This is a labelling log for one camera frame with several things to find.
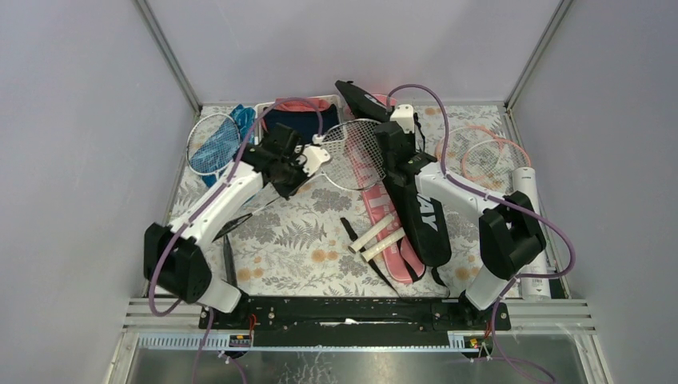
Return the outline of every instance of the white racket grip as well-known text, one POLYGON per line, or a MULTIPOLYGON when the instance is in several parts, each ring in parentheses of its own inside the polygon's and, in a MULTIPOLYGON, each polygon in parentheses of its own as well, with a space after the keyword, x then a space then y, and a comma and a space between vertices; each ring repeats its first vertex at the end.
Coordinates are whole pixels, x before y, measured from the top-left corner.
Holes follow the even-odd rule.
POLYGON ((379 232, 381 232, 388 224, 390 224, 395 219, 393 214, 387 214, 381 219, 377 224, 370 228, 365 234, 356 239, 355 242, 351 243, 349 250, 354 254, 358 252, 360 248, 365 246, 372 238, 376 237, 379 232))
MULTIPOLYGON (((535 170, 530 167, 521 167, 513 171, 513 190, 526 194, 535 213, 540 214, 539 195, 536 191, 535 170)), ((534 261, 523 268, 524 274, 547 274, 546 253, 541 252, 534 261)), ((546 278, 522 278, 520 292, 523 299, 544 300, 551 298, 551 286, 546 278)))
POLYGON ((365 252, 362 253, 362 258, 368 262, 372 260, 375 256, 380 254, 383 250, 388 248, 391 244, 397 242, 398 240, 402 239, 405 236, 405 230, 400 228, 399 230, 393 232, 392 234, 386 236, 383 240, 378 242, 375 246, 372 248, 366 250, 365 252))

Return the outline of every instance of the gray wall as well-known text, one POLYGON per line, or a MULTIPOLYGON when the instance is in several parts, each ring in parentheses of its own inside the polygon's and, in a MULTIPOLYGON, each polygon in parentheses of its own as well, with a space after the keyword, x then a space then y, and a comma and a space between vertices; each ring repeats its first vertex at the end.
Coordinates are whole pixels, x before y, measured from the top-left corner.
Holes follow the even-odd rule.
MULTIPOLYGON (((558 0, 152 0, 203 102, 406 82, 448 100, 504 100, 558 0)), ((403 90, 399 98, 428 95, 403 90)))
POLYGON ((619 383, 675 382, 678 2, 576 2, 516 108, 619 383))
POLYGON ((0 382, 101 382, 191 111, 130 0, 0 5, 0 382))

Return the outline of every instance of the black metal frame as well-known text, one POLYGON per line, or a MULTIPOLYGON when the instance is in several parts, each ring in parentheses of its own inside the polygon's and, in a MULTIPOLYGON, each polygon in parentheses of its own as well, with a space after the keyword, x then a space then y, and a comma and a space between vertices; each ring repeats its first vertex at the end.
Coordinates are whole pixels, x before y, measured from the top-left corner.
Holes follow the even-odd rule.
MULTIPOLYGON (((224 263, 229 284, 237 286, 233 251, 224 237, 224 263)), ((471 319, 468 306, 447 298, 328 298, 254 296, 245 292, 235 310, 214 310, 215 330, 248 330, 257 319, 255 346, 411 347, 448 346, 449 331, 486 330, 491 312, 471 319)), ((201 316, 205 329, 209 316, 201 316)), ((505 304, 500 304, 497 330, 510 330, 505 304)))

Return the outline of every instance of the blue towel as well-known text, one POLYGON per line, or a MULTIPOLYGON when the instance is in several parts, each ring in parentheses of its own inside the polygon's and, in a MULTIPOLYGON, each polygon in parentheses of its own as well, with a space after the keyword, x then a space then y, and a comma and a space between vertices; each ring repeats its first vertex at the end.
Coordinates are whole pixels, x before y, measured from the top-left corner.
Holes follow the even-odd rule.
MULTIPOLYGON (((253 108, 245 108, 242 104, 236 106, 229 114, 236 123, 241 140, 247 134, 249 127, 254 123, 255 114, 256 112, 253 108)), ((191 165, 195 170, 200 170, 203 173, 214 172, 233 159, 241 142, 233 136, 232 129, 233 123, 230 120, 225 120, 217 132, 210 136, 205 144, 197 150, 191 158, 191 165)), ((254 142, 254 135, 249 138, 249 142, 254 142)), ((217 182, 217 176, 214 174, 201 176, 201 178, 208 187, 213 186, 217 182)))

